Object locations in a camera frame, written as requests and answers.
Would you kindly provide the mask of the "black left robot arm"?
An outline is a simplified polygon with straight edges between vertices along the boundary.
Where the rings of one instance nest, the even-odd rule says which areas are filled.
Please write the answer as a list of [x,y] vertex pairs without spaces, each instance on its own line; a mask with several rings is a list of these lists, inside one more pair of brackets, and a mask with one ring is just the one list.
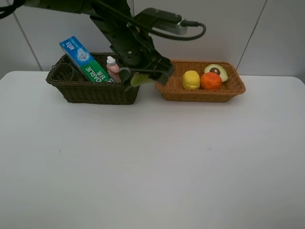
[[111,50],[124,67],[161,84],[166,84],[174,72],[171,61],[156,51],[149,36],[157,32],[137,22],[125,0],[115,6],[107,0],[15,0],[9,6],[1,7],[0,17],[11,15],[21,6],[87,14],[111,43]]

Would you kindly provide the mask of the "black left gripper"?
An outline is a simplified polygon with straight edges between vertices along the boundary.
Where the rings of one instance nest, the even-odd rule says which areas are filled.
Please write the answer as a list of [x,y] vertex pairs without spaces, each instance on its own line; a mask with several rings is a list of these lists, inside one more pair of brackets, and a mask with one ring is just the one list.
[[174,72],[171,60],[156,51],[147,32],[132,25],[133,16],[129,11],[92,11],[90,19],[110,42],[110,49],[119,56],[122,67],[148,74],[150,79],[162,85],[167,84]]

